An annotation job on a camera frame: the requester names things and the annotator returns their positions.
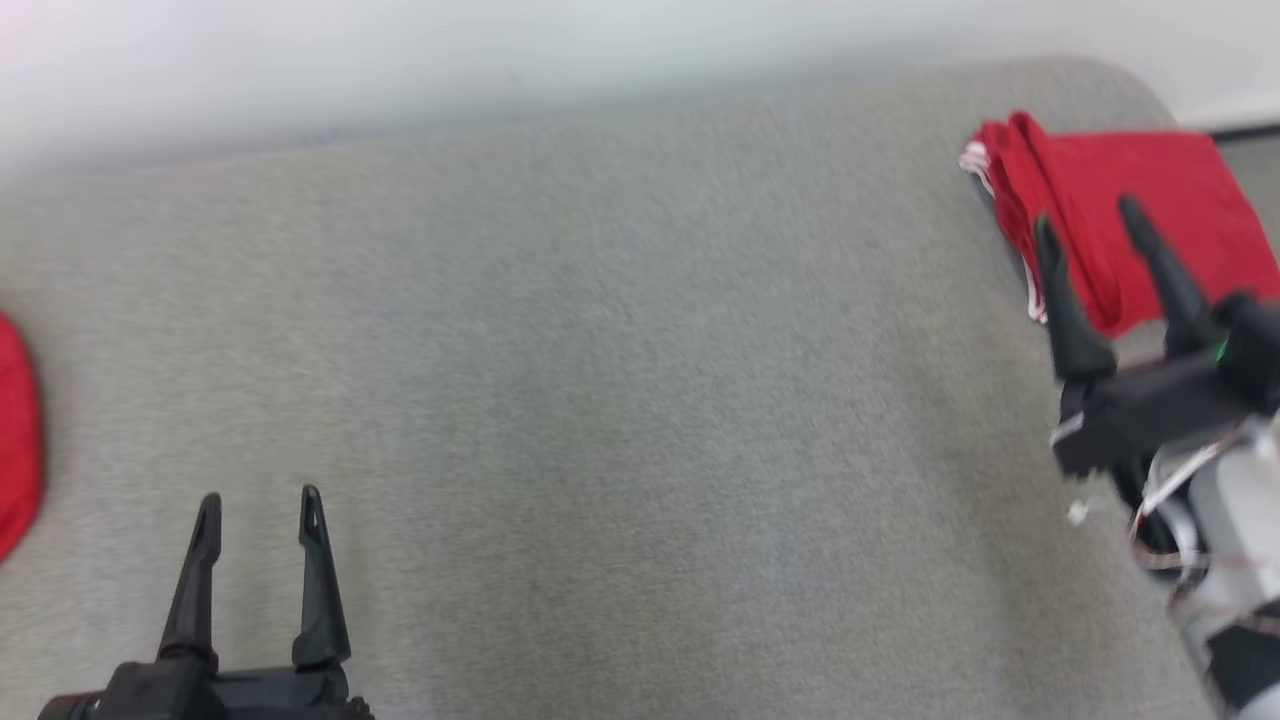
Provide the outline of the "red Bulls basketball jersey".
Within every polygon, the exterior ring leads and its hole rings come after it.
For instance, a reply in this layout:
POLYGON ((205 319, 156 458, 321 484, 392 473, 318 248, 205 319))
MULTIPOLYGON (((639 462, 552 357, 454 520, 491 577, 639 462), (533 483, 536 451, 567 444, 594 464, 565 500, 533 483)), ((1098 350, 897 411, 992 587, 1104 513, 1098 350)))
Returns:
POLYGON ((1262 223, 1217 146, 1187 131, 1051 135, 1029 113, 988 120, 959 167, 995 202, 995 219, 1021 258, 1027 311, 1044 320, 1036 219, 1048 214, 1074 290, 1108 338, 1160 318, 1146 263, 1128 238, 1117 200, 1134 196, 1166 245, 1212 301, 1238 290, 1280 299, 1280 265, 1262 223))

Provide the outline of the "grey fabric sofa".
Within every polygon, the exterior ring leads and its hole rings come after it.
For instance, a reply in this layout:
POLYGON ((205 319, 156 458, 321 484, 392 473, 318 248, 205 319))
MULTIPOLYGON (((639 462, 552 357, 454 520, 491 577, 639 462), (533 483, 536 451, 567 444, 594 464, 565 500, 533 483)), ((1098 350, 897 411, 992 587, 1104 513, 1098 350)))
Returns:
POLYGON ((96 152, 0 184, 47 496, 0 720, 212 635, 284 665, 323 493, 378 720, 1202 720, 1103 487, 1062 483, 988 118, 1174 129, 1082 58, 96 152))

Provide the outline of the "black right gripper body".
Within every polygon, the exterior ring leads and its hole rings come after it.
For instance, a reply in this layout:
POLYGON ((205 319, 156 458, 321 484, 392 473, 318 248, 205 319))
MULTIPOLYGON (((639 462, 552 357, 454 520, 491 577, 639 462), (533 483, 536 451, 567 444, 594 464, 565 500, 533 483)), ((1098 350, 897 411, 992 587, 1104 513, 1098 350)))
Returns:
POLYGON ((1052 452, 1066 477, 1108 470, 1175 441, 1271 413, 1271 377, 1213 351, 1121 369, 1060 392, 1052 452))

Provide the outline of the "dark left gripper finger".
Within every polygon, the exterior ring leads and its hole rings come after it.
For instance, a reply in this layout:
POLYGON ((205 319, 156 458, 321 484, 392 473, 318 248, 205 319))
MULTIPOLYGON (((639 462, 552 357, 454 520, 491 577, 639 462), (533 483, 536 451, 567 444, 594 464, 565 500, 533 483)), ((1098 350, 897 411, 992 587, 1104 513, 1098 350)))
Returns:
POLYGON ((303 596, 292 662, 297 669, 339 667, 351 656, 349 633, 323 497, 316 486, 302 488, 298 539, 303 548, 303 596))
POLYGON ((212 647, 212 569, 221 553, 221 497, 205 495, 157 648, 160 659, 193 657, 219 665, 212 647))

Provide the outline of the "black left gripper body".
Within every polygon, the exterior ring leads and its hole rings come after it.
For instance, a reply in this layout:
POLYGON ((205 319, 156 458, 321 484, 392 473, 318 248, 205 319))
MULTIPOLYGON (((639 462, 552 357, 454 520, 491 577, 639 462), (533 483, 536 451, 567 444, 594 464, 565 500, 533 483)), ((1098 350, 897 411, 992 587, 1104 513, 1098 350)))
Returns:
POLYGON ((221 673, 212 689, 224 720, 372 720, 369 702, 349 693, 343 667, 221 673))

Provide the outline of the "red shorts with white stripe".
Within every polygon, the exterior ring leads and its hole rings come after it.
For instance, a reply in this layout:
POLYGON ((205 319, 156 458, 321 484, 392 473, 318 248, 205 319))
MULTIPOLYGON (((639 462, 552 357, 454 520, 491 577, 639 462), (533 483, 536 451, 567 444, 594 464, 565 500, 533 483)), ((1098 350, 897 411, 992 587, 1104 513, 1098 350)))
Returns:
POLYGON ((19 328, 0 313, 0 564, 29 533, 44 492, 38 380, 19 328))

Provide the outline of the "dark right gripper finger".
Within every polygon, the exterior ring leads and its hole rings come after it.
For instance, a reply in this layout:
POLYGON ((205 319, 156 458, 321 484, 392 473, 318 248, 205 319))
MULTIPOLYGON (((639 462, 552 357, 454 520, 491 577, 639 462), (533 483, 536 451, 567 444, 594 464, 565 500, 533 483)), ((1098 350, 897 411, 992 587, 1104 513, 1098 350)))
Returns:
POLYGON ((1117 210, 1133 249, 1146 261, 1164 310, 1165 351, 1196 354, 1215 345, 1216 328, 1204 292, 1166 243, 1139 200, 1123 195, 1117 199, 1117 210))
POLYGON ((1034 237, 1055 377, 1061 383, 1110 378, 1117 370, 1117 359, 1110 343, 1092 325, 1075 293, 1069 258, 1050 215, 1037 217, 1034 237))

